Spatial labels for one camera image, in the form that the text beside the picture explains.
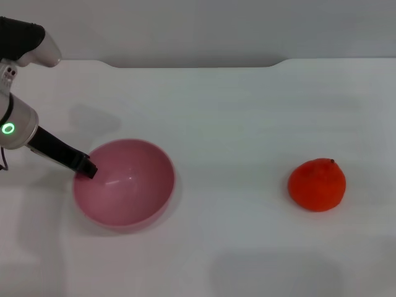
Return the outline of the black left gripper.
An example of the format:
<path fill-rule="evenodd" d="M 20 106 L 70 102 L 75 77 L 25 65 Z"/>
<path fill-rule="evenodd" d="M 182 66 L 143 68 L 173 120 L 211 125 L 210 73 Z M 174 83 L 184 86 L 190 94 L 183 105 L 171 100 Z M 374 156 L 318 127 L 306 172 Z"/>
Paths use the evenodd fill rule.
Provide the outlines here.
<path fill-rule="evenodd" d="M 28 147 L 86 178 L 93 179 L 98 171 L 87 154 L 67 145 L 40 126 L 28 142 Z"/>

